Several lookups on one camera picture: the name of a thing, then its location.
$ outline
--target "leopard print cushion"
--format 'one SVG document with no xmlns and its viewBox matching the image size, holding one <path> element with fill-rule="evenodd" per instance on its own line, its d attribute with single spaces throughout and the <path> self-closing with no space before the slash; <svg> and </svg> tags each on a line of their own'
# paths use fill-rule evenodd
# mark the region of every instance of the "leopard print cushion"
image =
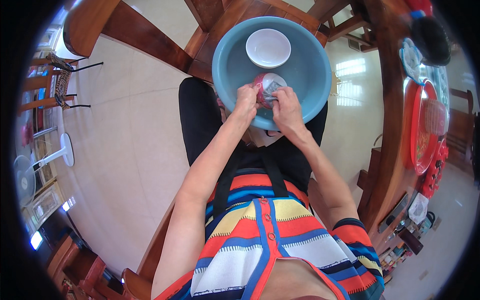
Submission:
<svg viewBox="0 0 480 300">
<path fill-rule="evenodd" d="M 65 62 L 64 59 L 56 56 L 50 52 L 47 55 L 47 60 L 52 62 L 55 67 L 62 66 L 66 69 L 73 70 L 73 67 Z M 62 109 L 68 109 L 70 106 L 65 102 L 65 95 L 67 95 L 68 81 L 70 80 L 71 72 L 66 70 L 60 70 L 60 74 L 57 76 L 57 82 L 55 84 L 55 99 L 58 105 Z"/>
</svg>

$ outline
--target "fan base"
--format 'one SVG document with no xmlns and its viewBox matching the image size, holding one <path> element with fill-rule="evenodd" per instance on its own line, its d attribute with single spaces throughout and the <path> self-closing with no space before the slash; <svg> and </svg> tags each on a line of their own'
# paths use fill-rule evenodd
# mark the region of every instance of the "fan base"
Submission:
<svg viewBox="0 0 480 300">
<path fill-rule="evenodd" d="M 73 166 L 74 159 L 73 159 L 73 149 L 72 143 L 70 141 L 70 137 L 66 133 L 62 133 L 60 136 L 60 147 L 65 148 L 63 153 L 63 160 L 65 164 L 69 167 Z"/>
</svg>

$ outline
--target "black pants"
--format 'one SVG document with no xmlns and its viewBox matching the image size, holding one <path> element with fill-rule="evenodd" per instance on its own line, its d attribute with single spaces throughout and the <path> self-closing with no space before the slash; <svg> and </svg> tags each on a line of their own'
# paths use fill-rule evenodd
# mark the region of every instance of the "black pants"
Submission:
<svg viewBox="0 0 480 300">
<path fill-rule="evenodd" d="M 183 141 L 187 150 L 188 163 L 191 166 L 222 126 L 220 108 L 213 89 L 205 82 L 193 77 L 186 78 L 180 84 L 179 107 Z M 325 129 L 327 107 L 328 105 L 325 104 L 320 113 L 306 124 L 319 145 Z M 247 149 L 243 141 L 240 141 L 240 146 L 244 147 L 244 151 L 239 168 L 264 167 L 257 149 Z M 285 136 L 268 146 L 266 151 L 278 164 L 285 179 L 302 192 L 307 192 L 312 168 L 303 153 Z"/>
</svg>

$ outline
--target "white bowl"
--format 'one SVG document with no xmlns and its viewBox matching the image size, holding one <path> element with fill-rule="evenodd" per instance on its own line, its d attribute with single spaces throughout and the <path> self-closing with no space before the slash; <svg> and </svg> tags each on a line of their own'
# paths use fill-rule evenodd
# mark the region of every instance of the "white bowl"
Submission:
<svg viewBox="0 0 480 300">
<path fill-rule="evenodd" d="M 273 69 L 283 65 L 291 53 L 291 45 L 287 37 L 270 28 L 260 29 L 252 33 L 245 45 L 248 58 L 257 66 Z"/>
</svg>

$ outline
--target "apron strap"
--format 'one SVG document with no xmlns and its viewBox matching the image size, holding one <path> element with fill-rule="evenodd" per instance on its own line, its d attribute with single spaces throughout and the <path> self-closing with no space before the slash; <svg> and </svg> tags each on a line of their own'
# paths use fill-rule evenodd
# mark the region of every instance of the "apron strap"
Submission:
<svg viewBox="0 0 480 300">
<path fill-rule="evenodd" d="M 258 150 L 262 154 L 262 161 L 264 162 L 266 172 L 272 183 L 275 197 L 287 198 L 287 186 L 283 181 L 283 176 L 282 173 L 280 173 L 278 165 L 273 158 L 269 156 L 266 147 L 260 147 Z M 228 194 L 230 193 L 233 178 L 237 173 L 242 153 L 243 147 L 241 147 L 239 143 L 218 178 L 218 185 L 216 186 L 216 192 L 213 198 L 213 218 L 216 218 L 227 209 Z"/>
<path fill-rule="evenodd" d="M 262 152 L 262 160 L 264 162 L 268 177 L 270 178 L 270 181 L 272 183 L 275 197 L 288 197 L 287 186 L 283 181 L 283 176 L 282 173 L 280 173 L 278 165 L 268 154 L 266 147 L 261 147 L 260 151 Z"/>
</svg>

